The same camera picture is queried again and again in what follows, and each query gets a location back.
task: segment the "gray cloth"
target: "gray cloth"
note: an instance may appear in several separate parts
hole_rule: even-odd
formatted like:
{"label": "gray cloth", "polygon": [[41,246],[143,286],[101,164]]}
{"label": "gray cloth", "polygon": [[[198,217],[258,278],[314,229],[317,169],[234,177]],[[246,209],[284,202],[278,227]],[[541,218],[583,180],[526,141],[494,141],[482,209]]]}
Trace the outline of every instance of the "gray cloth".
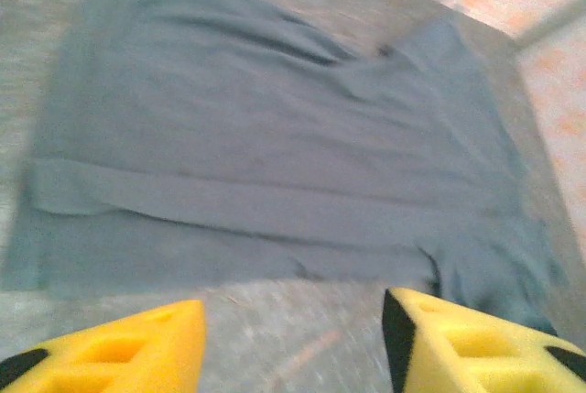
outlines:
{"label": "gray cloth", "polygon": [[449,18],[365,58],[262,0],[86,0],[2,285],[380,278],[550,331],[561,271],[522,179]]}

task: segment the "gray fabric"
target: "gray fabric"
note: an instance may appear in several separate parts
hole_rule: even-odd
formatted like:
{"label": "gray fabric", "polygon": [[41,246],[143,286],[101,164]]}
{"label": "gray fabric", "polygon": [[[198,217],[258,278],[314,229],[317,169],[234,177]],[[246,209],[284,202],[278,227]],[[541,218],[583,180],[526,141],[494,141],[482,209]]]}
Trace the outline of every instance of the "gray fabric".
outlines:
{"label": "gray fabric", "polygon": [[261,0],[86,0],[2,284],[380,278],[550,330],[561,272],[522,175],[449,18],[365,58]]}

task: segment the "orange patterned surface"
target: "orange patterned surface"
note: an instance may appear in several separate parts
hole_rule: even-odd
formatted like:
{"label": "orange patterned surface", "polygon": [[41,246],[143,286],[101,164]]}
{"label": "orange patterned surface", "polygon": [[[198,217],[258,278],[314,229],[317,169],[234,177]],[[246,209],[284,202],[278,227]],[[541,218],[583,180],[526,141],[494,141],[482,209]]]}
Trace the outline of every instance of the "orange patterned surface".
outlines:
{"label": "orange patterned surface", "polygon": [[[516,36],[569,0],[438,0]],[[530,98],[586,260],[586,21],[521,58]]]}

